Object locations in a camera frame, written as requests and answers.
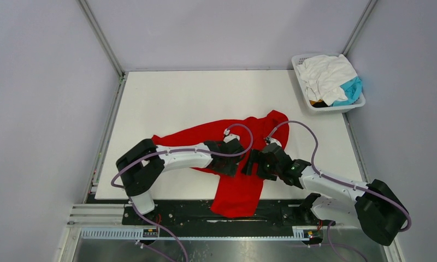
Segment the red t shirt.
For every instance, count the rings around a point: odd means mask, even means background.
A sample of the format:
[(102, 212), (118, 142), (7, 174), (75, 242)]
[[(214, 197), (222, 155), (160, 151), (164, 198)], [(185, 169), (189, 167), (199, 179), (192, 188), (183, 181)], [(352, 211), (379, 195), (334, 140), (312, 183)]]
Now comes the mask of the red t shirt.
[[(165, 146), (189, 146), (207, 140), (221, 140), (223, 132), (232, 124), (240, 123), (241, 127), (232, 128), (232, 133), (240, 136), (243, 147), (252, 147), (262, 150), (266, 143), (264, 139), (278, 124), (288, 120), (288, 117), (276, 110), (269, 112), (265, 117), (248, 117), (243, 120), (223, 119), (203, 123), (198, 126), (187, 128), (165, 136), (153, 135), (152, 140), (156, 144)], [(262, 188), (263, 179), (257, 176), (257, 167), (253, 167), (251, 176), (241, 173), (248, 156), (238, 165), (238, 171), (234, 177), (219, 175), (206, 168), (195, 168), (194, 172), (201, 176), (217, 176), (219, 182), (217, 188), (212, 190), (215, 194), (211, 211), (227, 218), (252, 216), (257, 208)]]

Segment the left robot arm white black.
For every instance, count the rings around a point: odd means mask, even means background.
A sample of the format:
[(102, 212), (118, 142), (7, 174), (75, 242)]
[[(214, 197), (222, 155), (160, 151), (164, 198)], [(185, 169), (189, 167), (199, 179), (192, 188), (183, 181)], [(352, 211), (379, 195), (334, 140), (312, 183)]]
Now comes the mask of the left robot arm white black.
[(149, 192), (160, 174), (176, 169), (209, 169), (220, 175), (234, 176), (248, 151), (239, 137), (229, 135), (222, 141), (207, 140), (190, 146), (166, 146), (144, 139), (115, 163), (120, 188), (132, 202), (135, 217), (143, 224), (156, 219), (155, 203)]

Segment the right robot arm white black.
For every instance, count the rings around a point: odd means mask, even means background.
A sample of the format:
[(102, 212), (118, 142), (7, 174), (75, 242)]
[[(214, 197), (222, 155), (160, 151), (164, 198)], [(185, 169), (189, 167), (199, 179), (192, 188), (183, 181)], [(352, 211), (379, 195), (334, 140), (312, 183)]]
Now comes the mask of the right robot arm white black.
[(311, 193), (300, 204), (301, 220), (308, 225), (334, 221), (361, 229), (376, 243), (389, 246), (399, 232), (410, 227), (410, 214), (388, 185), (347, 180), (317, 171), (302, 159), (292, 159), (284, 149), (271, 143), (262, 150), (251, 150), (241, 172), (264, 180), (282, 180), (288, 186)]

